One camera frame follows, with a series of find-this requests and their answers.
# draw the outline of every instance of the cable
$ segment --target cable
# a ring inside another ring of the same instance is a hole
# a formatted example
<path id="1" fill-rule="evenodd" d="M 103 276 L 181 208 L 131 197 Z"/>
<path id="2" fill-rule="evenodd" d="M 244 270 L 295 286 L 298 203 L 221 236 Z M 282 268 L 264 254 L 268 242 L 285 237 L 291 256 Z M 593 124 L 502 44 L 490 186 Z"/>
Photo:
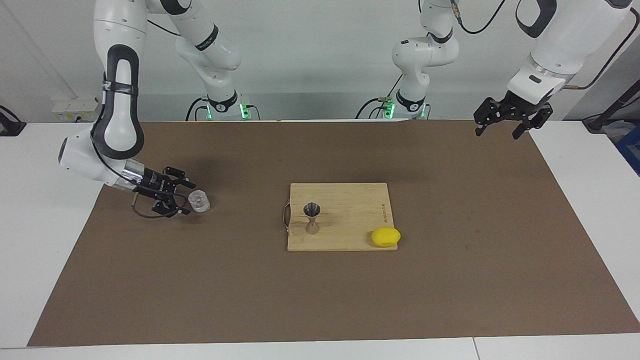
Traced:
<path id="1" fill-rule="evenodd" d="M 13 116 L 15 118 L 15 120 L 18 120 L 18 122 L 22 122 L 20 121 L 20 119 L 18 118 L 18 116 L 16 116 L 16 114 L 13 113 L 13 111 L 5 108 L 4 106 L 0 105 L 0 109 L 4 110 L 7 114 Z"/>
<path id="2" fill-rule="evenodd" d="M 620 109 L 618 109 L 618 111 L 620 111 L 620 110 L 622 110 L 622 109 L 626 108 L 627 106 L 631 106 L 631 105 L 633 105 L 633 103 L 634 103 L 634 102 L 636 102 L 636 101 L 638 101 L 638 100 L 640 100 L 640 96 L 638 96 L 638 97 L 636 97 L 635 99 L 633 99 L 633 100 L 629 101 L 628 103 L 624 104 L 624 106 L 621 106 L 621 107 L 620 107 Z M 595 115 L 592 115 L 592 116 L 586 117 L 586 118 L 584 118 L 584 119 L 580 119 L 579 121 L 589 120 L 589 119 L 591 119 L 591 118 L 598 117 L 598 116 L 600 116 L 600 115 L 602 115 L 602 114 L 604 114 L 604 113 L 595 114 Z"/>
<path id="3" fill-rule="evenodd" d="M 260 110 L 258 109 L 258 107 L 256 105 L 247 105 L 247 108 L 254 108 L 255 111 L 258 113 L 258 121 L 262 121 L 262 118 L 260 118 Z"/>
<path id="4" fill-rule="evenodd" d="M 640 22 L 640 15 L 638 15 L 638 11 L 635 8 L 631 8 L 630 11 L 636 17 L 636 23 L 634 24 L 634 27 L 631 29 L 631 31 L 629 31 L 629 34 L 627 34 L 627 37 L 625 37 L 625 39 L 622 40 L 620 45 L 618 45 L 618 47 L 613 52 L 613 54 L 611 54 L 611 56 L 609 57 L 607 62 L 604 64 L 602 69 L 600 69 L 600 72 L 596 75 L 596 77 L 593 78 L 593 80 L 591 80 L 591 82 L 588 83 L 585 86 L 567 85 L 567 86 L 564 87 L 564 89 L 567 89 L 567 90 L 586 90 L 586 89 L 590 88 L 591 86 L 593 86 L 593 84 L 595 84 L 596 81 L 598 81 L 598 79 L 600 79 L 600 76 L 602 76 L 602 74 L 605 72 L 605 70 L 607 69 L 609 64 L 613 61 L 613 58 L 615 58 L 616 55 L 620 52 L 620 50 L 622 50 L 622 48 L 625 46 L 627 41 L 631 38 L 631 36 L 636 32 L 636 29 L 638 28 L 638 23 Z"/>
<path id="5" fill-rule="evenodd" d="M 195 118 L 196 121 L 198 121 L 198 110 L 208 110 L 208 107 L 206 106 L 200 106 L 199 108 L 196 109 L 196 113 L 193 116 Z"/>
<path id="6" fill-rule="evenodd" d="M 182 37 L 182 35 L 180 35 L 180 34 L 178 34 L 178 33 L 174 33 L 173 31 L 171 31 L 171 30 L 169 30 L 169 29 L 167 29 L 167 28 L 163 28 L 162 26 L 160 26 L 160 25 L 156 24 L 155 22 L 153 22 L 153 21 L 151 21 L 151 20 L 147 20 L 147 21 L 149 21 L 149 23 L 150 23 L 151 25 L 153 25 L 153 26 L 155 26 L 155 27 L 157 27 L 157 28 L 160 28 L 160 29 L 162 29 L 162 30 L 165 30 L 167 33 L 169 33 L 169 34 L 171 34 L 171 35 L 175 35 L 175 36 L 177 36 L 177 37 Z"/>
<path id="7" fill-rule="evenodd" d="M 504 5 L 504 3 L 506 2 L 506 0 L 502 0 L 500 2 L 500 5 L 498 5 L 498 8 L 495 10 L 495 12 L 493 13 L 493 16 L 491 16 L 491 19 L 489 19 L 489 21 L 480 29 L 477 31 L 471 31 L 469 29 L 467 29 L 463 24 L 462 24 L 462 16 L 460 14 L 460 8 L 458 8 L 458 4 L 456 3 L 456 0 L 451 0 L 451 8 L 453 9 L 453 15 L 456 17 L 456 19 L 458 20 L 458 24 L 460 24 L 460 27 L 462 28 L 462 30 L 464 30 L 466 33 L 471 34 L 471 35 L 476 35 L 476 34 L 480 34 L 481 32 L 483 32 L 484 30 L 486 30 L 489 25 L 491 25 L 491 23 L 493 22 L 493 20 L 495 19 L 495 17 L 498 15 L 498 13 L 500 12 L 500 9 L 502 9 L 502 5 Z"/>
<path id="8" fill-rule="evenodd" d="M 402 79 L 402 74 L 400 74 L 400 76 L 398 77 L 398 80 L 396 80 L 396 83 L 394 84 L 394 86 L 391 88 L 391 90 L 389 91 L 389 94 L 387 94 L 387 97 L 391 96 L 391 93 L 394 92 L 394 90 L 396 89 L 396 86 L 398 86 L 398 83 L 400 82 L 400 79 Z M 376 114 L 376 119 L 380 116 L 380 111 L 378 111 L 378 113 Z"/>
<path id="9" fill-rule="evenodd" d="M 360 111 L 358 111 L 358 115 L 356 115 L 356 119 L 360 118 L 360 114 L 364 111 L 364 109 L 372 102 L 376 102 L 376 101 L 380 101 L 377 97 L 367 101 L 364 103 L 364 105 L 362 105 L 362 107 L 360 108 Z"/>
<path id="10" fill-rule="evenodd" d="M 380 110 L 384 110 L 384 109 L 386 109 L 386 107 L 384 107 L 384 106 L 380 106 L 380 107 L 378 107 L 378 108 L 375 108 L 375 109 L 371 110 L 371 113 L 369 114 L 369 118 L 368 118 L 368 119 L 371 119 L 371 117 L 373 116 L 373 112 L 374 112 L 374 111 L 378 110 L 378 114 L 380 114 Z"/>
<path id="11" fill-rule="evenodd" d="M 429 112 L 427 113 L 427 118 L 425 120 L 429 120 L 429 116 L 431 115 L 431 104 L 425 104 L 425 106 L 429 106 Z"/>
<path id="12" fill-rule="evenodd" d="M 199 97 L 197 99 L 195 99 L 192 103 L 191 106 L 189 107 L 189 111 L 187 111 L 187 116 L 184 118 L 184 121 L 187 122 L 189 121 L 189 116 L 191 116 L 191 112 L 193 111 L 193 108 L 196 106 L 196 104 L 200 101 L 205 101 L 205 99 L 203 97 Z"/>
<path id="13" fill-rule="evenodd" d="M 98 115 L 98 120 L 96 120 L 96 124 L 98 123 L 98 121 L 100 121 L 100 119 L 102 119 L 102 116 L 104 114 L 104 105 L 102 105 L 102 109 L 100 110 L 100 115 Z M 181 206 L 179 206 L 177 209 L 174 209 L 170 212 L 168 212 L 165 215 L 159 215 L 156 217 L 150 217 L 148 215 L 144 215 L 141 214 L 140 212 L 138 212 L 138 210 L 136 209 L 136 201 L 137 201 L 137 196 L 138 194 L 136 194 L 136 198 L 134 198 L 134 202 L 133 204 L 131 204 L 131 208 L 133 209 L 133 212 L 143 218 L 147 218 L 147 219 L 158 219 L 158 218 L 168 218 L 171 216 L 176 215 L 180 210 L 184 209 L 185 206 L 187 206 L 187 203 L 189 202 L 189 200 L 187 199 L 186 196 L 184 196 L 181 193 L 176 193 L 176 192 L 165 192 L 165 191 L 161 191 L 161 190 L 156 190 L 156 189 L 151 189 L 149 187 L 140 185 L 138 183 L 136 183 L 135 181 L 131 180 L 131 179 L 127 179 L 126 177 L 124 177 L 122 174 L 120 174 L 119 172 L 117 172 L 116 170 L 113 170 L 112 167 L 109 166 L 109 164 L 107 164 L 106 161 L 104 161 L 104 158 L 102 157 L 102 154 L 98 151 L 98 148 L 95 146 L 95 142 L 93 141 L 93 137 L 90 136 L 91 138 L 91 144 L 93 145 L 93 150 L 95 151 L 95 154 L 98 156 L 98 160 L 100 160 L 100 162 L 107 168 L 109 169 L 112 173 L 116 174 L 120 179 L 123 179 L 124 181 L 127 181 L 128 183 L 131 183 L 132 185 L 134 185 L 137 188 L 141 188 L 142 190 L 146 190 L 148 192 L 154 192 L 156 194 L 161 193 L 164 195 L 172 195 L 172 196 L 178 196 L 184 199 L 184 202 L 182 203 Z"/>

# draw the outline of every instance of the lemon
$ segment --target lemon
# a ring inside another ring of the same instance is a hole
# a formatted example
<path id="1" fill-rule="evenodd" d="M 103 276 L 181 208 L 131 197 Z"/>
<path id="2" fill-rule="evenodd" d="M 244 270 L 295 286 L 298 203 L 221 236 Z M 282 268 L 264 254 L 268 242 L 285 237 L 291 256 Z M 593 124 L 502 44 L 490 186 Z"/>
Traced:
<path id="1" fill-rule="evenodd" d="M 393 227 L 381 227 L 371 234 L 371 240 L 379 247 L 392 247 L 400 241 L 400 232 Z"/>

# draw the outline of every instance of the brown table mat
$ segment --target brown table mat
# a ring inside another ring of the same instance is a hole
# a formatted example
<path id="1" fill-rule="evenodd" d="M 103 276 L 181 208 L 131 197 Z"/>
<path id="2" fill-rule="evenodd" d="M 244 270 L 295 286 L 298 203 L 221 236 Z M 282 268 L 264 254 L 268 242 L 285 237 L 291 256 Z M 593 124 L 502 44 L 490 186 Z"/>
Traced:
<path id="1" fill-rule="evenodd" d="M 29 346 L 640 332 L 512 129 L 144 124 L 139 159 L 185 170 L 212 209 L 145 220 L 130 193 L 103 188 Z M 319 182 L 388 183 L 399 250 L 287 252 L 289 185 Z"/>

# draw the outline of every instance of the black pole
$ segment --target black pole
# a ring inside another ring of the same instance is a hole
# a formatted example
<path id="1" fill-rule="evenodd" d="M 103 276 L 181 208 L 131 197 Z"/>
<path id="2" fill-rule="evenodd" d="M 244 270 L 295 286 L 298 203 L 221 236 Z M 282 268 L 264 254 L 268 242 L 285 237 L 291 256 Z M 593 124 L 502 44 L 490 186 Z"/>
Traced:
<path id="1" fill-rule="evenodd" d="M 595 120 L 585 120 L 584 125 L 588 129 L 591 129 L 593 131 L 600 131 L 602 127 L 607 124 L 607 122 L 613 116 L 613 114 L 615 114 L 616 111 L 620 110 L 620 108 L 622 108 L 626 103 L 628 103 L 629 100 L 631 100 L 631 98 L 638 92 L 640 92 L 640 80 L 636 81 L 636 83 L 633 84 L 629 88 L 629 90 L 627 90 L 624 94 L 622 94 L 622 96 L 618 100 L 616 100 L 616 102 L 611 104 L 611 106 L 608 109 L 606 109 L 602 113 L 602 115 L 600 115 Z"/>

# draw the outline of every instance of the wall outlet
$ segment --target wall outlet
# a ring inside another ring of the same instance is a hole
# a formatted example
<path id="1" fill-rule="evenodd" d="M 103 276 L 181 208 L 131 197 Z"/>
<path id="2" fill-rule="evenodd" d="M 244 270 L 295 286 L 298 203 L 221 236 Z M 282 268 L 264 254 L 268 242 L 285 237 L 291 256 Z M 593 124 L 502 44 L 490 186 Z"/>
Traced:
<path id="1" fill-rule="evenodd" d="M 57 100 L 53 115 L 61 122 L 93 122 L 98 116 L 98 99 Z"/>

